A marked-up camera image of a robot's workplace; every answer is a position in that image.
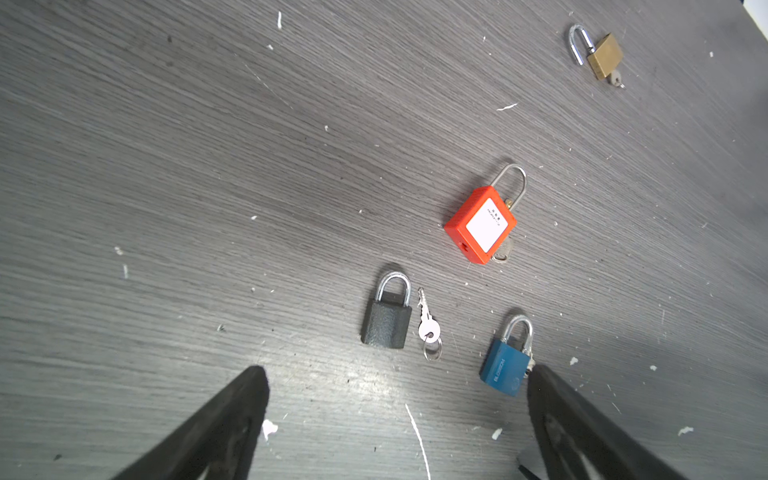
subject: silver key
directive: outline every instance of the silver key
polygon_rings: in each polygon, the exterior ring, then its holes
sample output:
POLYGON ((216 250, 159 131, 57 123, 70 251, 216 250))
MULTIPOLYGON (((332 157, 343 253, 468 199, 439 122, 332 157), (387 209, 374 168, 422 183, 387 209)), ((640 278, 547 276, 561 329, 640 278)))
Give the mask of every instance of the silver key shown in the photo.
POLYGON ((440 338, 440 325, 432 318, 427 306, 427 296, 424 289, 419 289, 419 305, 422 307, 422 322, 419 325, 419 338, 427 343, 437 342, 440 338))

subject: open padlock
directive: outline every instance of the open padlock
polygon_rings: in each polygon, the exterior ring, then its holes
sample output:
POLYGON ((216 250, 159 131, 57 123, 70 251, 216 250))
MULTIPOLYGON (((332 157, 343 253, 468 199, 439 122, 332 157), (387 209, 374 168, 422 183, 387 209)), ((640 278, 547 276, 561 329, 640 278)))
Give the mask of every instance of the open padlock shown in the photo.
POLYGON ((487 187, 476 188, 456 215, 445 224, 445 232, 470 262, 485 265, 515 228, 518 221, 512 209, 518 204, 528 183, 520 165, 508 164, 487 187), (514 201, 504 202, 495 185, 510 168, 520 170, 523 188, 514 201))
POLYGON ((528 371, 535 364, 532 357, 533 324, 525 315, 515 315, 504 329, 501 339, 494 340, 491 352, 485 360, 485 366, 480 372, 480 378, 499 392, 515 396, 523 379, 528 376, 528 371), (528 328, 528 336, 525 338, 522 351, 507 345, 512 329, 518 323, 524 323, 528 328))
POLYGON ((579 65, 583 65, 584 60, 581 59, 581 54, 578 52, 578 48, 576 48, 577 31, 581 34, 581 39, 584 40, 584 44, 587 46, 587 61, 589 66, 592 67, 594 76, 598 80, 608 77, 608 83, 615 87, 624 88, 624 84, 621 83, 621 74, 616 69, 621 59, 624 58, 624 53, 621 51, 614 34, 609 33, 605 35, 597 45, 594 45, 582 25, 572 25, 568 31, 568 42, 571 44, 571 52, 573 52, 574 58, 576 58, 579 65))

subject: white label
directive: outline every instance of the white label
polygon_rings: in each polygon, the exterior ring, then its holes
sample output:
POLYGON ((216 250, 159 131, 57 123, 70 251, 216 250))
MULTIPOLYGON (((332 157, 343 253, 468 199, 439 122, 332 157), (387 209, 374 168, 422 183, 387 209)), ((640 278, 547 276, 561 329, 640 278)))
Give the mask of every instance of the white label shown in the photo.
POLYGON ((478 213, 467 223, 467 230, 475 238, 482 251, 488 253, 496 240, 507 229, 507 225, 509 225, 507 219, 498 211, 493 200, 488 198, 478 213))

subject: padlock shackle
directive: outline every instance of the padlock shackle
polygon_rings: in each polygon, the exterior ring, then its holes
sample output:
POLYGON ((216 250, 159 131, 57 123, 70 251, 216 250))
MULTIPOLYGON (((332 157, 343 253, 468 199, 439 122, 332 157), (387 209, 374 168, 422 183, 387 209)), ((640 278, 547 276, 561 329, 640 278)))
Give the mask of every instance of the padlock shackle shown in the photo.
POLYGON ((500 171, 498 175, 496 175, 496 178, 493 179, 491 182, 491 187, 496 188, 496 183, 502 178, 502 175, 507 173, 507 170, 510 168, 516 168, 520 170, 521 174, 523 174, 523 189, 520 190, 520 194, 517 196, 517 198, 515 198, 515 201, 512 202, 512 205, 509 206, 509 210, 511 211, 520 202, 520 199, 523 198, 523 195, 525 194, 525 188, 528 187, 528 175, 525 174, 523 167, 518 164, 508 164, 506 167, 502 168, 502 171, 500 171))
POLYGON ((402 300, 402 305, 408 306, 408 302, 411 300, 411 280, 408 280, 408 277, 403 272, 389 272, 384 277, 382 277, 381 281, 379 282, 379 288, 376 290, 376 301, 382 301, 382 296, 384 295, 384 287, 386 286, 387 282, 394 278, 399 278, 406 285, 406 294, 405 298, 402 300))
POLYGON ((587 56, 594 53, 594 43, 592 43, 592 39, 589 38, 589 34, 584 30, 582 25, 579 25, 578 23, 574 24, 571 26, 571 29, 568 30, 568 43, 571 44, 571 52, 573 52, 578 64, 583 65, 584 60, 581 59, 581 54, 578 52, 578 48, 576 48, 576 31, 581 33, 581 39, 584 40, 584 44, 587 45, 587 56))
POLYGON ((507 328, 505 328, 504 332, 502 333, 502 343, 507 343, 509 341, 509 336, 512 334, 512 330, 515 328, 515 325, 520 322, 523 322, 526 328, 528 328, 528 336, 526 337, 525 343, 523 344, 522 352, 527 356, 531 356, 531 346, 533 345, 533 324, 531 323, 531 320, 529 320, 528 317, 522 313, 513 316, 509 321, 507 328))

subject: gray wooden table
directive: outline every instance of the gray wooden table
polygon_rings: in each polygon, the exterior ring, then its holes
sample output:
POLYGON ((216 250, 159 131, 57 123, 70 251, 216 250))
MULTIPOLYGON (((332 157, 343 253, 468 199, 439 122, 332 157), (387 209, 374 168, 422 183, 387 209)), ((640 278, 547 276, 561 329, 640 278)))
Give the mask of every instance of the gray wooden table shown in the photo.
POLYGON ((764 477, 766 39, 738 2, 416 3, 0 5, 0 478, 108 478, 254 363, 259 478, 426 478, 406 404, 435 480, 505 478, 525 392, 478 371, 515 307, 685 475, 764 477), (470 264, 442 225, 506 158, 514 256, 470 264), (440 362, 417 315, 359 340, 392 263, 440 362))

